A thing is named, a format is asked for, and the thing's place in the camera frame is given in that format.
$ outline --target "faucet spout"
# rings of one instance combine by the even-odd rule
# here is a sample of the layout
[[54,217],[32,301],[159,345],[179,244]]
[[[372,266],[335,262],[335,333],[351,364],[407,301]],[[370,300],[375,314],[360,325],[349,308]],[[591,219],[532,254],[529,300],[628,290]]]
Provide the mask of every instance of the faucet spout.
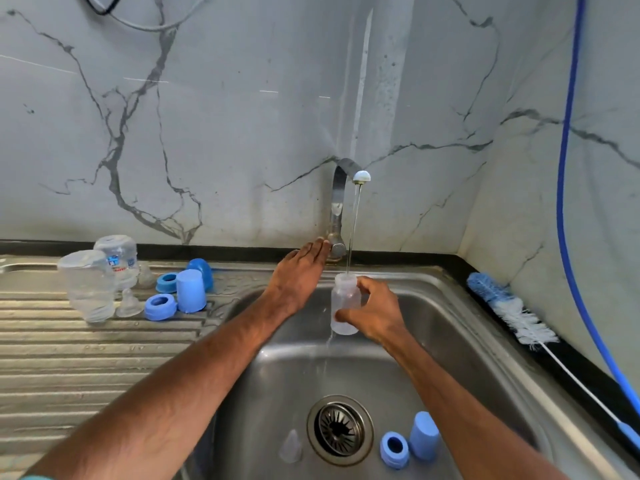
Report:
[[371,181],[371,175],[355,161],[349,158],[338,160],[333,174],[333,188],[331,193],[331,215],[327,239],[331,243],[329,261],[338,262],[347,254],[347,246],[342,239],[342,209],[344,207],[344,188],[347,177],[356,185],[364,185]]

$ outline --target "sink drain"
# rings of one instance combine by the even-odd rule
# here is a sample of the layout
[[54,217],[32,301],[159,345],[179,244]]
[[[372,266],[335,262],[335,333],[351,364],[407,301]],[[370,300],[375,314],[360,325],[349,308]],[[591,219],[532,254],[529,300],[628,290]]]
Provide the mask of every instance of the sink drain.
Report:
[[311,408],[307,434],[322,459],[342,467],[362,461],[373,444],[369,414],[344,395],[324,397]]

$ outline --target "running water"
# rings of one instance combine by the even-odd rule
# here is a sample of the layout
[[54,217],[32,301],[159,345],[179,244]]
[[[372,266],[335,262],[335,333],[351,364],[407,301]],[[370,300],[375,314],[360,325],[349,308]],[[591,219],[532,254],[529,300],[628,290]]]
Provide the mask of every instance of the running water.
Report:
[[347,274],[351,267],[351,252],[353,250],[353,235],[356,233],[356,220],[358,219],[358,207],[360,206],[360,192],[362,190],[362,184],[358,184],[356,187],[356,196],[353,201],[353,229],[349,236],[349,253],[347,254]]

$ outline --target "plastic bottle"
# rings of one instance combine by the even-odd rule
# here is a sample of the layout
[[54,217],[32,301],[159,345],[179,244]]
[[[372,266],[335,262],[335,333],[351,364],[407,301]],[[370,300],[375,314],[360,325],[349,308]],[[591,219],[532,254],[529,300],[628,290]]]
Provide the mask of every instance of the plastic bottle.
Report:
[[341,308],[357,309],[362,295],[358,288],[358,277],[351,273],[340,273],[335,277],[331,290],[331,329],[339,335],[353,335],[358,329],[353,325],[335,320],[335,313]]
[[103,322],[115,311],[116,277],[100,250],[64,256],[58,272],[65,281],[69,302],[89,323]]
[[107,255],[107,261],[116,273],[118,290],[133,288],[138,281],[138,250],[136,242],[128,235],[106,235],[98,239],[93,249],[101,250]]

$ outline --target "black cable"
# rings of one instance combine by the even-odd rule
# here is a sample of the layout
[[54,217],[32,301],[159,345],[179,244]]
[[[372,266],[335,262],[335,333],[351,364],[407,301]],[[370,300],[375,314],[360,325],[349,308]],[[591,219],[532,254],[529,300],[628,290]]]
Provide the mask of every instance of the black cable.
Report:
[[105,16],[105,15],[110,14],[110,13],[111,13],[115,8],[116,8],[116,6],[118,6],[118,3],[120,3],[120,0],[113,0],[113,1],[111,2],[111,4],[110,4],[107,8],[105,8],[104,10],[98,10],[98,8],[96,8],[96,7],[93,5],[93,3],[92,3],[92,1],[91,1],[91,0],[85,0],[85,1],[89,4],[89,6],[90,6],[90,7],[91,7],[91,9],[93,10],[93,12],[94,12],[96,15],[100,15],[100,16]]

